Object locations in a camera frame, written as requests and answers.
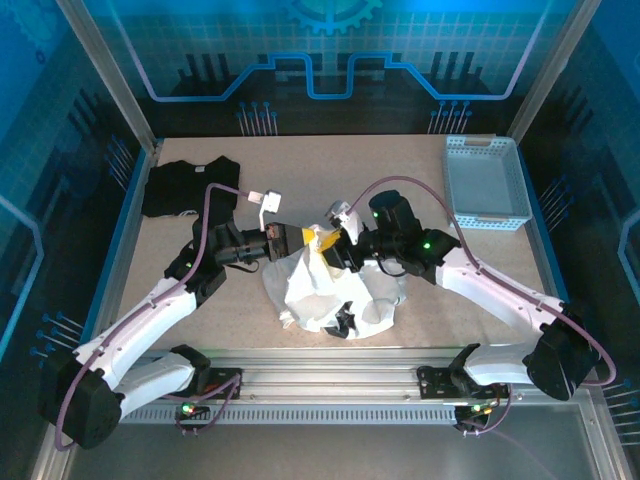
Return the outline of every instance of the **work surface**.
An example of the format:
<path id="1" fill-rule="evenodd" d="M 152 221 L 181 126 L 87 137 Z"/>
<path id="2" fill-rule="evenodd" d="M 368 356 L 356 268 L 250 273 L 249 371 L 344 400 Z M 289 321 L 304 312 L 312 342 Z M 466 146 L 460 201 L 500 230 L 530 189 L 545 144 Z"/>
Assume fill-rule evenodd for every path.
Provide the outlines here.
<path id="1" fill-rule="evenodd" d="M 220 155 L 241 165 L 240 188 L 282 193 L 280 211 L 267 221 L 319 223 L 335 200 L 353 202 L 371 183 L 387 175 L 408 175 L 443 193 L 444 136 L 324 136 L 167 139 L 159 164 L 187 160 L 207 164 Z M 426 192 L 393 182 L 427 228 L 453 235 L 445 213 Z M 373 226 L 367 202 L 358 212 Z M 256 228 L 258 206 L 240 200 L 238 228 Z M 191 240 L 190 217 L 144 218 L 129 270 L 120 316 L 144 298 L 164 269 Z M 465 230 L 474 253 L 515 280 L 540 291 L 540 276 L 524 228 L 515 233 Z M 455 293 L 409 278 L 407 301 L 396 309 L 395 325 L 374 337 L 346 341 L 296 325 L 282 328 L 260 273 L 227 269 L 227 281 L 204 305 L 169 330 L 154 348 L 187 343 L 199 349 L 296 347 L 435 347 L 473 342 L 510 343 L 516 332 Z"/>

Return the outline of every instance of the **gear logo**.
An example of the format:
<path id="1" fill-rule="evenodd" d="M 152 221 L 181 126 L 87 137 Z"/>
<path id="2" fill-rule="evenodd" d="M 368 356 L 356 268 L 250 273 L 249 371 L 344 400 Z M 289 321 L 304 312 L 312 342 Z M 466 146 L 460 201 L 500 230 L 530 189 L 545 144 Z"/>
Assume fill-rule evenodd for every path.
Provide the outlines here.
<path id="1" fill-rule="evenodd" d="M 0 0 L 0 14 L 9 13 L 22 33 L 36 48 L 42 49 L 58 27 L 54 0 Z"/>
<path id="2" fill-rule="evenodd" d="M 362 20 L 371 20 L 373 9 L 382 7 L 381 0 L 284 0 L 283 7 L 290 20 L 297 20 L 301 28 L 310 27 L 313 33 L 324 31 L 333 35 L 336 30 L 347 33 L 349 27 L 360 28 Z"/>

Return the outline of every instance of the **black cloth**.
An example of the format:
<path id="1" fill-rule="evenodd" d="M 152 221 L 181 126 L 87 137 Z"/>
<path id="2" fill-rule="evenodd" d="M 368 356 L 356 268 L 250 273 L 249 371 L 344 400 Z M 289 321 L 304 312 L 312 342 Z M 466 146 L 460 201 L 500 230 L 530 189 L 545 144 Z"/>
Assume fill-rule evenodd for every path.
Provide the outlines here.
<path id="1" fill-rule="evenodd" d="M 154 167 L 144 190 L 142 214 L 147 217 L 202 213 L 204 192 L 210 183 L 221 183 L 237 189 L 240 164 L 220 156 L 202 167 L 185 160 Z M 237 195 L 214 188 L 210 209 L 231 214 L 238 203 Z"/>

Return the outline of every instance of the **white plastic basket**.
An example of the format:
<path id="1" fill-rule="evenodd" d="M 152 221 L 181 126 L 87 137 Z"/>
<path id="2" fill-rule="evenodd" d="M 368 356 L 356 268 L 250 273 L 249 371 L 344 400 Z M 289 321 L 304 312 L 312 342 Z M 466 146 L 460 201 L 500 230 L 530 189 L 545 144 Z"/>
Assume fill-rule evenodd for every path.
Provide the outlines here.
<path id="1" fill-rule="evenodd" d="M 531 219 L 518 149 L 508 137 L 447 137 L 447 203 L 462 228 L 515 231 Z"/>

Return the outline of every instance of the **plastic crate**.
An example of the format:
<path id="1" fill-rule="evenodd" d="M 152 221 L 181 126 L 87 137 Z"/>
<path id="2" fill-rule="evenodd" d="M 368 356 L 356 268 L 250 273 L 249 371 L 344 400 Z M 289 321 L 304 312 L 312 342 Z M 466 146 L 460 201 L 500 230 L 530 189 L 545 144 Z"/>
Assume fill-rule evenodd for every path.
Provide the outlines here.
<path id="1" fill-rule="evenodd" d="M 447 203 L 462 228 L 515 231 L 531 219 L 513 139 L 448 136 L 442 165 Z"/>

